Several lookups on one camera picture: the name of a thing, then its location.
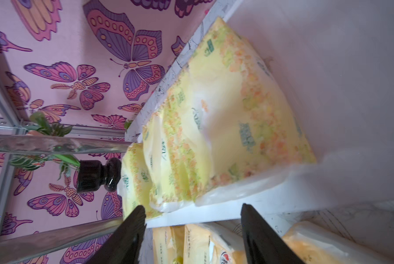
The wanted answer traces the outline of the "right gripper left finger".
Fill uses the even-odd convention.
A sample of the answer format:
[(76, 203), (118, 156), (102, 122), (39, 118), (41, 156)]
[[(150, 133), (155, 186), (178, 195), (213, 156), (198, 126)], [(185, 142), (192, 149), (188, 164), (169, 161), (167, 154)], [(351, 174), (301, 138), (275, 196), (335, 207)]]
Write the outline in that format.
[(87, 263), (138, 264), (146, 230), (145, 219), (145, 208), (137, 206)]

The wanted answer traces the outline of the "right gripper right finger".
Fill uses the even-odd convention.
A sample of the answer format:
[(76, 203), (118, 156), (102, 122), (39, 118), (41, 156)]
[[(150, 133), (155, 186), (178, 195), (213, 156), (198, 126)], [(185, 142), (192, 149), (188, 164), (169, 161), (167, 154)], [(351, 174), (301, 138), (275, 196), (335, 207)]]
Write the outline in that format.
[(304, 264), (252, 205), (243, 204), (241, 223), (249, 264)]

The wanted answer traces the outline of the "orange tissue pack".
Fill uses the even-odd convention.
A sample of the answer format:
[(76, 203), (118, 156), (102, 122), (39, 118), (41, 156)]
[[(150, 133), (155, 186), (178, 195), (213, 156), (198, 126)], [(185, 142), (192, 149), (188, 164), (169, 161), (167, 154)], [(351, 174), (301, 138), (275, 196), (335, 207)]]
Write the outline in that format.
[(185, 242), (185, 226), (153, 228), (155, 264), (182, 264)]
[(305, 264), (394, 264), (394, 260), (313, 223), (294, 224), (283, 241)]
[(185, 225), (185, 264), (246, 264), (243, 238), (217, 223)]

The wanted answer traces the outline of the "yellow-green tissue pack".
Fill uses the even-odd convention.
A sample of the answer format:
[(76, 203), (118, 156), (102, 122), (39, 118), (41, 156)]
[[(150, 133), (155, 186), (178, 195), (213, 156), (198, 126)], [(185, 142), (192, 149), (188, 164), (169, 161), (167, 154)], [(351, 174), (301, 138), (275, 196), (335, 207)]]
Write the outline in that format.
[(142, 130), (144, 157), (152, 181), (150, 206), (161, 213), (177, 211), (195, 201), (190, 170), (171, 121), (164, 110), (158, 110)]
[(316, 157), (260, 56), (223, 19), (154, 111), (171, 118), (197, 206), (240, 199), (311, 168)]
[(143, 144), (131, 144), (121, 162), (117, 193), (122, 198), (123, 217), (127, 218), (140, 205), (145, 208), (147, 218), (159, 217), (161, 213), (150, 206), (152, 180), (145, 162)]

